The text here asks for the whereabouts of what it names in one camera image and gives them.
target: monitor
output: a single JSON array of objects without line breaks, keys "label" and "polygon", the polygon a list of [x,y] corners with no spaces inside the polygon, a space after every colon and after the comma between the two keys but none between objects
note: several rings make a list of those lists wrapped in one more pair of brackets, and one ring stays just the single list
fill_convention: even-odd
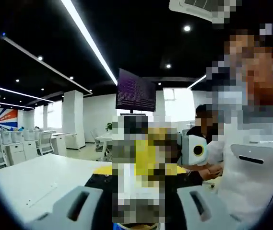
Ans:
[{"label": "monitor", "polygon": [[116,109],[155,111],[155,84],[126,70],[119,70]]}]

